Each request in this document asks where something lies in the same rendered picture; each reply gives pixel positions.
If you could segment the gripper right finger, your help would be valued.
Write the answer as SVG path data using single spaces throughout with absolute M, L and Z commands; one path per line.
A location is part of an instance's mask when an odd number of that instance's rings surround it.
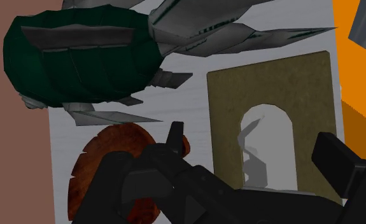
M 366 159 L 330 132 L 320 132 L 311 157 L 335 192 L 347 202 L 335 224 L 366 224 Z

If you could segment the dark green pot grey plant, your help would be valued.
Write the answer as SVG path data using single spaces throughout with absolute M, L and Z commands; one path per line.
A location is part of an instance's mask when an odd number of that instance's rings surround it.
M 63 0 L 58 11 L 17 16 L 3 43 L 4 71 L 29 109 L 63 108 L 78 126 L 143 122 L 97 111 L 95 104 L 139 104 L 148 86 L 176 89 L 190 73 L 161 68 L 172 53 L 208 57 L 278 48 L 323 27 L 255 30 L 239 23 L 252 6 L 273 0 Z

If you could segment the olive slab with arch opening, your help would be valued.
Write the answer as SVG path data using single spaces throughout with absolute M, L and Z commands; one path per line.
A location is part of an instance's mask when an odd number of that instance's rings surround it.
M 335 132 L 330 55 L 308 53 L 207 75 L 214 173 L 235 189 L 341 198 L 313 164 L 320 132 Z

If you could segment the reddish brown round disc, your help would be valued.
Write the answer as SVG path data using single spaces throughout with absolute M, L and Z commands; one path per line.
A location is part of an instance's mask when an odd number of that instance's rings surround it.
M 93 137 L 84 147 L 71 173 L 67 200 L 69 221 L 77 224 L 74 218 L 105 154 L 126 151 L 137 158 L 145 146 L 154 142 L 153 137 L 135 123 L 110 125 Z M 180 193 L 172 192 L 170 196 L 158 199 L 133 199 L 131 196 L 127 199 L 122 202 L 121 215 L 129 224 L 154 224 L 160 213 L 164 213 L 172 224 L 185 224 L 186 198 Z

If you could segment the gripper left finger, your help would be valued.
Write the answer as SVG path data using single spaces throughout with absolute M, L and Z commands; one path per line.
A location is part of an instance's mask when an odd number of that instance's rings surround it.
M 186 198 L 185 224 L 242 224 L 233 189 L 204 167 L 184 161 L 188 150 L 183 124 L 174 122 L 166 143 L 145 146 L 137 158 L 126 151 L 105 154 L 74 221 L 129 224 L 121 215 L 128 196 L 158 199 L 175 192 Z

